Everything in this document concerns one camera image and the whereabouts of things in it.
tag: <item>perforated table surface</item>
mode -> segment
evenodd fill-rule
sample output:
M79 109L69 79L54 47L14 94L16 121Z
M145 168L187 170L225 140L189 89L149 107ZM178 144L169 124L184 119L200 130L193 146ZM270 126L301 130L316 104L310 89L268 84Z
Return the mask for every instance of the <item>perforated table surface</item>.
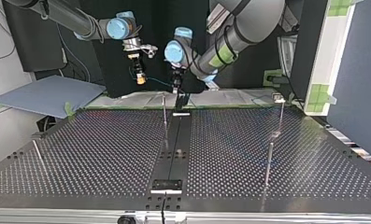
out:
M167 113L168 135L161 110L65 120L37 141L43 160L30 143L0 163L0 208L371 214L371 165L297 109L281 125L279 107ZM182 193L151 194L155 179Z

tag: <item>white wall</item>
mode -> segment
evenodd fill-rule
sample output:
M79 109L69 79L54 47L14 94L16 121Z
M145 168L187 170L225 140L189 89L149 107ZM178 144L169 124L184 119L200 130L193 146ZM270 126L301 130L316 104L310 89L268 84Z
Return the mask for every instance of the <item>white wall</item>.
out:
M6 25L1 15L0 21ZM9 53L12 47L11 37L0 28L0 56ZM0 60L0 94L30 82L32 82L31 76L22 71L16 51L11 56ZM41 118L42 116L38 114L11 108L0 110L0 160L30 141L31 134L37 132L36 121Z

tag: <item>black curtain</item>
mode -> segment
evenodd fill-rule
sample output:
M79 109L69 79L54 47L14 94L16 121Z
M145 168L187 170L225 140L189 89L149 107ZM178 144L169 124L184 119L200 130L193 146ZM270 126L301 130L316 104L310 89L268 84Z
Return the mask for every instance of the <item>black curtain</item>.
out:
M137 24L143 26L140 31L143 42L159 48L153 59L144 57L147 76L164 83L171 81L169 65L164 62L164 48L173 38L176 27L193 29L193 45L199 53L204 53L207 48L208 0L81 0L80 5L85 12L98 19L113 18L121 11L133 11ZM135 91L170 91L169 87L152 80L143 86L136 85L129 74L131 62L122 51L121 41L107 40L104 44L93 41L93 46L110 97ZM186 92L201 92L204 87L204 83L195 76L184 76L183 89Z

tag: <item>robotic arm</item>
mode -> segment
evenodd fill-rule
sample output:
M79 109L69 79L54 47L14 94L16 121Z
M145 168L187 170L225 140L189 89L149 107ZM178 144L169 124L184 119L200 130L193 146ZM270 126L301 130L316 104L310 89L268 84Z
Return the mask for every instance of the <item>robotic arm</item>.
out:
M174 91L187 69L206 83L212 81L241 51L272 33L284 8L284 0L218 0L218 3L231 12L234 23L225 26L223 35L205 54L199 55L192 49L193 31L185 27L177 28L174 40L167 44L164 56L172 65Z
M10 4L22 8L30 8L41 15L42 20L51 19L73 31L80 40L117 39L123 41L124 51L133 62L137 84L146 82L145 66L142 62L143 53L153 58L157 48L143 45L138 36L141 26L136 26L133 12L122 12L116 18L97 20L78 8L69 6L64 0L6 0Z

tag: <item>metal bracket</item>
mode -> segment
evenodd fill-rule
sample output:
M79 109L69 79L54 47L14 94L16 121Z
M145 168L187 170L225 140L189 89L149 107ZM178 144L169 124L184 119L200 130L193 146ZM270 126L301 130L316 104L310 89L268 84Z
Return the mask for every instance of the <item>metal bracket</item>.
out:
M152 194L181 194L182 180L154 180Z

